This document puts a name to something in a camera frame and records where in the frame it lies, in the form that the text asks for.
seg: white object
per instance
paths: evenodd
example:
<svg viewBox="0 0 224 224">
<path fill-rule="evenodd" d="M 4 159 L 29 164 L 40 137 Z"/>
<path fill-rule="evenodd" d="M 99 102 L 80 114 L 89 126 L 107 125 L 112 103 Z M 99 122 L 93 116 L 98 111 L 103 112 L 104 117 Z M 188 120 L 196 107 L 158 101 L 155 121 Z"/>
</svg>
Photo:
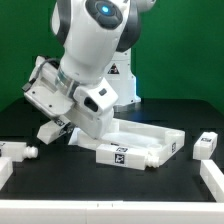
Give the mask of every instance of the white object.
<svg viewBox="0 0 224 224">
<path fill-rule="evenodd" d="M 217 202 L 224 202 L 224 175 L 213 160 L 202 160 L 200 175 Z"/>
<path fill-rule="evenodd" d="M 70 126 L 70 120 L 65 116 L 60 116 L 42 125 L 37 134 L 37 138 L 48 145 L 65 133 L 70 133 L 72 130 L 73 126 Z"/>
<path fill-rule="evenodd" d="M 36 147 L 27 147 L 25 142 L 0 142 L 2 157 L 10 157 L 13 162 L 22 162 L 25 158 L 32 159 L 38 155 Z"/>
<path fill-rule="evenodd" d="M 209 159 L 217 146 L 217 138 L 214 132 L 204 132 L 194 144 L 193 159 Z"/>
<path fill-rule="evenodd" d="M 0 190 L 5 185 L 13 172 L 12 159 L 9 157 L 0 158 Z"/>
<path fill-rule="evenodd" d="M 159 157 L 150 156 L 147 149 L 134 149 L 102 144 L 96 149 L 96 162 L 144 170 L 159 167 Z"/>
<path fill-rule="evenodd" d="M 175 129 L 113 119 L 108 130 L 101 139 L 92 139 L 79 131 L 78 145 L 92 150 L 101 144 L 119 145 L 138 149 L 139 153 L 135 151 L 135 154 L 139 154 L 139 157 L 146 155 L 147 151 L 149 156 L 159 158 L 159 165 L 164 164 L 184 145 L 185 132 Z"/>
<path fill-rule="evenodd" d="M 0 201 L 1 224 L 223 224 L 221 203 Z"/>
</svg>

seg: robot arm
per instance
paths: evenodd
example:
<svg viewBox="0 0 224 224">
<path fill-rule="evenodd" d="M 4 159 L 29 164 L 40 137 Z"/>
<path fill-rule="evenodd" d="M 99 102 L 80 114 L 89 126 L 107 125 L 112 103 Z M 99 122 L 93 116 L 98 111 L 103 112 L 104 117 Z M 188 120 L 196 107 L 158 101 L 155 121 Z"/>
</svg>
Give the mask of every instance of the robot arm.
<svg viewBox="0 0 224 224">
<path fill-rule="evenodd" d="M 126 25 L 137 17 L 134 0 L 57 0 L 52 30 L 65 52 L 55 75 L 42 72 L 25 97 L 51 119 L 64 116 L 100 138 L 118 99 L 103 71 L 121 45 Z"/>
</svg>

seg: blue led light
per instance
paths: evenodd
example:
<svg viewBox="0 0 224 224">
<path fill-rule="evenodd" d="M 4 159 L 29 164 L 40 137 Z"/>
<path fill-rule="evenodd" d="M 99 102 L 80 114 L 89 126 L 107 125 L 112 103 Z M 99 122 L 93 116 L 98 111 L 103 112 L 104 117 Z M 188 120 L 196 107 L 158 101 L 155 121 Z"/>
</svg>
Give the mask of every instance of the blue led light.
<svg viewBox="0 0 224 224">
<path fill-rule="evenodd" d="M 102 11 L 103 11 L 104 13 L 108 13 L 108 12 L 109 12 L 109 8 L 108 8 L 107 6 L 103 6 L 103 7 L 102 7 Z"/>
</svg>

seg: green wall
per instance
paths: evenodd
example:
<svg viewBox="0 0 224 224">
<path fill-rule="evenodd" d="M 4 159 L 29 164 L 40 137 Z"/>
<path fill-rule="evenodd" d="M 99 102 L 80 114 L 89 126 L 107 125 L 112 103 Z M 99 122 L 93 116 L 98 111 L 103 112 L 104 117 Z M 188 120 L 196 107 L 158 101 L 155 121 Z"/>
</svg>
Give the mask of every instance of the green wall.
<svg viewBox="0 0 224 224">
<path fill-rule="evenodd" d="M 0 0 L 0 109 L 22 96 L 37 55 L 61 57 L 49 19 L 55 0 Z M 133 48 L 138 94 L 203 99 L 224 113 L 224 1 L 157 0 Z"/>
</svg>

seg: black table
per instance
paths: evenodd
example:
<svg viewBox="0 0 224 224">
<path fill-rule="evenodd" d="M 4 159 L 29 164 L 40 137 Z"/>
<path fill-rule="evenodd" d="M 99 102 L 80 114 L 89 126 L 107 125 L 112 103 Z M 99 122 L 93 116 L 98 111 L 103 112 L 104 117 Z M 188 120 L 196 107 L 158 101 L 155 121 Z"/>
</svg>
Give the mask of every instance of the black table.
<svg viewBox="0 0 224 224">
<path fill-rule="evenodd" d="M 34 160 L 14 163 L 0 199 L 215 201 L 202 181 L 193 145 L 204 131 L 218 134 L 212 159 L 224 168 L 224 116 L 205 101 L 144 99 L 136 111 L 115 117 L 184 130 L 185 146 L 158 169 L 145 171 L 96 164 L 95 151 L 68 146 L 69 136 L 50 145 L 37 138 L 48 119 L 25 99 L 0 113 L 0 140 L 25 141 L 39 148 Z"/>
</svg>

